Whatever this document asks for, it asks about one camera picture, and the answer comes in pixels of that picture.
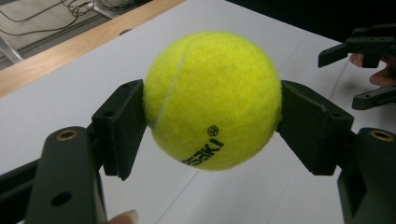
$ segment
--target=white table surface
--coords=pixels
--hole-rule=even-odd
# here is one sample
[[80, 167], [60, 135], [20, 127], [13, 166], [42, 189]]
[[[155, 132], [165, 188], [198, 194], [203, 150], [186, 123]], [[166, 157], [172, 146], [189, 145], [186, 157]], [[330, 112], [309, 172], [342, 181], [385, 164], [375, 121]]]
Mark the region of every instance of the white table surface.
[[[187, 0], [152, 21], [0, 99], [0, 174], [40, 157], [46, 137], [87, 127], [121, 84], [144, 78], [170, 43], [199, 31], [227, 31], [260, 46], [281, 79], [302, 83], [355, 117], [353, 131], [396, 133], [395, 104], [351, 109], [353, 96], [376, 89], [347, 59], [318, 68], [318, 54], [338, 43], [223, 0]], [[131, 176], [104, 176], [107, 215], [136, 209], [142, 224], [344, 223], [336, 179], [313, 176], [276, 133], [253, 159], [210, 173], [174, 161], [147, 129]]]

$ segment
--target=registered trademark symbol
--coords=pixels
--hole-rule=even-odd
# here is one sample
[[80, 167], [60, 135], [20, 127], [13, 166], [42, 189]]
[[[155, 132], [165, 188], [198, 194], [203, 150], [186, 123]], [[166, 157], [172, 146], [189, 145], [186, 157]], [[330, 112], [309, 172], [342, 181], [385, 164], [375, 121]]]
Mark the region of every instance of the registered trademark symbol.
[[207, 133], [208, 133], [210, 136], [216, 136], [216, 135], [218, 135], [218, 133], [219, 133], [219, 128], [216, 127], [216, 126], [210, 126], [210, 127], [207, 129]]

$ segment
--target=tennis ball seam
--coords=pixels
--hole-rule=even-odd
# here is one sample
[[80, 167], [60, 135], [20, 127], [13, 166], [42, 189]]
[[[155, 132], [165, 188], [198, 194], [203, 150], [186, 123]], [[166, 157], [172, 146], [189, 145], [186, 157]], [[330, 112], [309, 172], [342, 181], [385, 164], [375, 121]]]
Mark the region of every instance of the tennis ball seam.
[[166, 93], [165, 99], [163, 99], [163, 105], [161, 106], [160, 111], [157, 114], [157, 117], [155, 118], [154, 122], [152, 123], [152, 130], [155, 129], [155, 126], [157, 125], [158, 120], [161, 118], [161, 115], [163, 114], [163, 111], [166, 108], [166, 103], [168, 102], [169, 98], [172, 95], [173, 89], [175, 88], [176, 83], [177, 83], [177, 75], [178, 75], [178, 73], [180, 71], [181, 65], [183, 64], [185, 56], [186, 56], [186, 50], [184, 50], [183, 54], [180, 57], [180, 61], [177, 64], [177, 70], [176, 70], [176, 72], [174, 74], [174, 77], [172, 79], [172, 83], [171, 83], [171, 86], [170, 86], [170, 88], [168, 90], [168, 93]]
[[171, 86], [169, 87], [168, 93], [166, 93], [166, 96], [165, 96], [165, 98], [163, 99], [163, 105], [161, 106], [161, 108], [160, 108], [160, 110], [159, 110], [159, 112], [158, 112], [156, 118], [155, 118], [154, 121], [152, 122], [152, 130], [155, 130], [155, 126], [157, 125], [158, 121], [160, 120], [160, 118], [161, 118], [161, 116], [162, 116], [162, 114], [163, 114], [163, 111], [164, 111], [165, 108], [166, 108], [167, 102], [168, 102], [169, 98], [171, 97], [172, 92], [173, 92], [173, 90], [174, 90], [174, 88], [175, 88], [175, 86], [176, 86], [176, 84], [177, 84], [177, 77], [178, 77], [180, 68], [181, 68], [181, 66], [183, 65], [184, 59], [185, 59], [185, 57], [186, 57], [186, 52], [188, 52], [188, 51], [190, 50], [191, 45], [192, 45], [195, 41], [199, 41], [200, 39], [206, 38], [206, 37], [208, 37], [209, 35], [214, 35], [214, 33], [208, 33], [206, 36], [200, 36], [200, 37], [196, 38], [193, 42], [189, 43], [189, 44], [186, 46], [186, 48], [184, 48], [183, 54], [180, 56], [180, 60], [179, 60], [179, 62], [178, 62], [178, 64], [177, 64], [177, 70], [176, 70], [176, 72], [175, 72], [175, 74], [174, 74], [174, 77], [172, 78]]

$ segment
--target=fuzzy ball surface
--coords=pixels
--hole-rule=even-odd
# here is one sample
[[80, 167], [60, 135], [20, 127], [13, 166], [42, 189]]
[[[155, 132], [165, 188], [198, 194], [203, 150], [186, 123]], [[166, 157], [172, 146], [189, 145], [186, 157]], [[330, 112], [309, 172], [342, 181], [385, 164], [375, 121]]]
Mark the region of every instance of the fuzzy ball surface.
[[184, 36], [153, 62], [144, 110], [156, 143], [198, 169], [218, 171], [255, 156], [281, 112], [281, 83], [270, 58], [240, 35]]

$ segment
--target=cable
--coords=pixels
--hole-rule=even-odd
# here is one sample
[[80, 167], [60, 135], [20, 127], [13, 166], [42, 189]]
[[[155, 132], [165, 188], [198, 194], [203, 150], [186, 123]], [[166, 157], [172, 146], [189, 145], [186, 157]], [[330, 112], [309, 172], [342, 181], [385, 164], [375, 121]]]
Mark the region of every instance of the cable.
[[56, 7], [56, 6], [60, 5], [61, 3], [62, 3], [62, 2], [59, 2], [59, 3], [55, 4], [55, 5], [52, 5], [52, 6], [50, 6], [50, 7], [47, 7], [46, 9], [37, 12], [35, 15], [30, 16], [30, 17], [28, 17], [28, 18], [26, 18], [26, 19], [23, 19], [23, 20], [20, 20], [20, 21], [11, 19], [11, 18], [10, 18], [8, 15], [6, 15], [2, 10], [0, 10], [0, 13], [3, 14], [3, 16], [5, 16], [5, 17], [6, 17], [7, 19], [9, 19], [10, 21], [14, 21], [14, 22], [29, 21], [29, 20], [32, 19], [33, 17], [38, 16], [38, 15], [40, 15], [41, 13], [46, 12], [46, 11], [52, 9], [53, 7]]
[[123, 4], [118, 5], [118, 6], [108, 2], [107, 0], [104, 0], [103, 3], [105, 5], [105, 7], [107, 7], [111, 11], [123, 11], [123, 10], [129, 9], [131, 7], [135, 7], [137, 5], [137, 3], [134, 0], [127, 1]]
[[54, 28], [54, 29], [46, 29], [46, 30], [37, 30], [37, 31], [31, 31], [31, 32], [26, 32], [26, 33], [21, 33], [21, 34], [12, 34], [6, 31], [3, 31], [0, 29], [1, 33], [4, 33], [6, 35], [30, 35], [30, 34], [36, 34], [36, 33], [44, 33], [44, 32], [51, 32], [51, 31], [58, 31], [58, 30], [62, 30], [65, 29], [71, 25], [73, 25], [79, 16], [83, 16], [85, 14], [87, 14], [88, 12], [93, 10], [93, 6], [94, 6], [94, 2], [84, 2], [82, 4], [79, 4], [77, 6], [73, 6], [74, 3], [76, 3], [78, 0], [72, 0], [70, 3], [66, 4], [67, 0], [61, 0], [59, 4], [63, 4], [65, 7], [67, 7], [67, 9], [70, 11], [70, 13], [73, 15], [73, 17], [75, 17], [73, 19], [73, 21], [71, 21], [70, 23], [68, 23], [66, 26], [60, 27], [60, 28]]

